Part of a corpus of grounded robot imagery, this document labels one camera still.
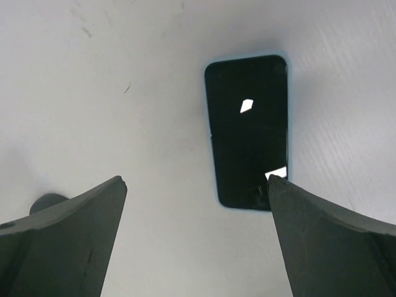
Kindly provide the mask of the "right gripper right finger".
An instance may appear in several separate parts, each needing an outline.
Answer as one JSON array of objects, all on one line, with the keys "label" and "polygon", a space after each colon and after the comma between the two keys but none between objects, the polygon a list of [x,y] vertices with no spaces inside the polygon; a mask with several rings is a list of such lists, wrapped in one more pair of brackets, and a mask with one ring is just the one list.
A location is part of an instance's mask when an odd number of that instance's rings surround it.
[{"label": "right gripper right finger", "polygon": [[275,175],[269,200],[293,296],[395,296],[395,225]]}]

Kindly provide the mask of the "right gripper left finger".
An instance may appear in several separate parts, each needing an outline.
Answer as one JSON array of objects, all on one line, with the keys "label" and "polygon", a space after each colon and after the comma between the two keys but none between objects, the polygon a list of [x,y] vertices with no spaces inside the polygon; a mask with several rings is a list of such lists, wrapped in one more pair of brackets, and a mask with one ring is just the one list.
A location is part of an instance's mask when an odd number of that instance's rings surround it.
[{"label": "right gripper left finger", "polygon": [[1,224],[1,296],[100,296],[126,196],[115,176]]}]

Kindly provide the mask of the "black phone stand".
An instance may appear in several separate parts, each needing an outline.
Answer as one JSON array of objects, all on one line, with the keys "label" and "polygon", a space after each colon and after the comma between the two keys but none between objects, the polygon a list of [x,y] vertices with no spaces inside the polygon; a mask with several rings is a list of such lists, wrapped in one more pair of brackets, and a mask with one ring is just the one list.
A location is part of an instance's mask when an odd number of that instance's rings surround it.
[{"label": "black phone stand", "polygon": [[47,193],[38,198],[30,207],[29,215],[40,212],[56,204],[69,200],[67,197],[57,193]]}]

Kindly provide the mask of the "blue case black phone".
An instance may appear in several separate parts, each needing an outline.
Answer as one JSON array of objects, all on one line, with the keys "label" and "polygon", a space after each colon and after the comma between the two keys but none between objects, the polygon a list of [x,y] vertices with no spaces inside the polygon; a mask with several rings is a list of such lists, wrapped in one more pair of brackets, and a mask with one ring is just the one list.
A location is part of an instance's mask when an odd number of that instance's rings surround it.
[{"label": "blue case black phone", "polygon": [[213,62],[204,82],[218,200],[269,212],[269,175],[288,166],[286,59],[266,54]]}]

